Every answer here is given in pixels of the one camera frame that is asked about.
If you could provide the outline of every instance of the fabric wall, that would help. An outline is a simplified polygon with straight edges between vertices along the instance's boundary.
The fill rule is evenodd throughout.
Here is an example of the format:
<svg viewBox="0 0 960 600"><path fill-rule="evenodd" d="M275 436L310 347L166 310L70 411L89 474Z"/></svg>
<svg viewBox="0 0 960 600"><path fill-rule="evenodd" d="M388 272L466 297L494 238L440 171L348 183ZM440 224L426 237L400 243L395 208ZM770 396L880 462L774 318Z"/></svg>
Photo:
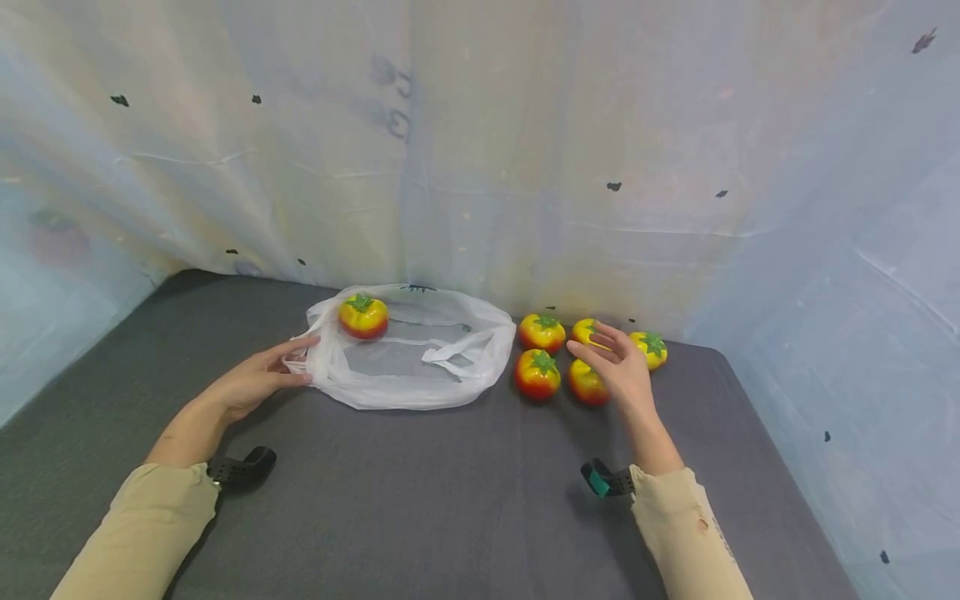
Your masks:
<svg viewBox="0 0 960 600"><path fill-rule="evenodd" d="M960 586L958 27L955 3L879 15L687 329L731 359L863 598Z"/></svg>
<svg viewBox="0 0 960 600"><path fill-rule="evenodd" d="M23 192L0 182L0 426L163 279Z"/></svg>
<svg viewBox="0 0 960 600"><path fill-rule="evenodd" d="M0 0L4 193L22 199L13 228L67 215L122 263L99 333L193 266L452 288L717 346L864 597L935 597L956 543L928 534L960 507L924 509L911 488L946 493L934 474L955 474L931 461L956 449L956 334L937 329L955 323L955 270L929 268L955 253L954 5ZM69 322L32 310L41 342ZM912 378L871 371L900 358L871 337L890 321L916 336L916 362L897 363ZM907 410L878 387L894 379L923 398ZM814 443L821 429L834 441ZM894 449L891 495L877 457ZM885 493L876 520L851 518Z"/></svg>

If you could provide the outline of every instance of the white plastic bag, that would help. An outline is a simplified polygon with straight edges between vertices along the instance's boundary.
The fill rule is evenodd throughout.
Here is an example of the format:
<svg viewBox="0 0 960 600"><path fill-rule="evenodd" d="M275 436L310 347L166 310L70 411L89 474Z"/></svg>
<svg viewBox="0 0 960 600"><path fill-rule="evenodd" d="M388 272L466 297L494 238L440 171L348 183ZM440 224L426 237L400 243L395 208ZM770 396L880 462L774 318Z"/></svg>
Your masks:
<svg viewBox="0 0 960 600"><path fill-rule="evenodd" d="M390 324L382 338L361 341L340 327L340 304L354 294L383 300ZM291 372L309 372L315 388L357 409L430 410L474 401L503 373L516 325L489 302L417 285L357 285L310 307L320 335Z"/></svg>

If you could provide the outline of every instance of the gray mat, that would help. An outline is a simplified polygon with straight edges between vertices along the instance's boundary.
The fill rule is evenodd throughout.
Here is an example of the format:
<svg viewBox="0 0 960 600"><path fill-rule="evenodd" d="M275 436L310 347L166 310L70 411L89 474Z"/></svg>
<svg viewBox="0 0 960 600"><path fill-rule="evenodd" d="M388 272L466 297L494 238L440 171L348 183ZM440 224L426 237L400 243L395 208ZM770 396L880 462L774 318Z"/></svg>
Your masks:
<svg viewBox="0 0 960 600"><path fill-rule="evenodd" d="M46 598L179 407L332 295L185 272L51 384L0 431L0 596ZM756 598L855 598L724 357L671 344L654 389ZM629 501L596 498L578 472L591 456L629 462L613 410L566 393L526 404L508 373L428 413L357 412L309 389L225 446L259 444L278 454L273 474L222 497L171 598L665 597Z"/></svg>

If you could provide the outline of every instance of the wrist tracker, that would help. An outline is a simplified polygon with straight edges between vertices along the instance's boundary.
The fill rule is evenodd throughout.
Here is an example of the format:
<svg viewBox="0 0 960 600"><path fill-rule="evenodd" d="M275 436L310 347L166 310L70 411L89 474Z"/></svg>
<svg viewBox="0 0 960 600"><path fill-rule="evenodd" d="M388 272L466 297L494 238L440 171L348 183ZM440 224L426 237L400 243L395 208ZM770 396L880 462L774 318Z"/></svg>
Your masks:
<svg viewBox="0 0 960 600"><path fill-rule="evenodd" d="M630 474L629 467L614 473L603 461L593 458L580 467L580 474L584 476L593 493L601 498L634 492L634 477Z"/></svg>
<svg viewBox="0 0 960 600"><path fill-rule="evenodd" d="M227 456L214 456L206 464L206 474L217 485L230 492L248 490L267 479L275 462L276 452L265 445L259 445L242 461Z"/></svg>

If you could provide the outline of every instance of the green tag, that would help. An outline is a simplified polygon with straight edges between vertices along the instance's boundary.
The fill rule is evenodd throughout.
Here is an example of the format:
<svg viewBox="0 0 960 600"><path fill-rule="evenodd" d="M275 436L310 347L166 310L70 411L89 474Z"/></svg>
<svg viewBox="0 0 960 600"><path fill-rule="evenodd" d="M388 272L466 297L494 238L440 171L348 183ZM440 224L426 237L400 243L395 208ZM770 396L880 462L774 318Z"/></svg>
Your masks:
<svg viewBox="0 0 960 600"><path fill-rule="evenodd" d="M600 478L600 475L596 471L590 472L590 486L593 488L593 491L600 497L607 495L607 492L610 491L610 484Z"/></svg>

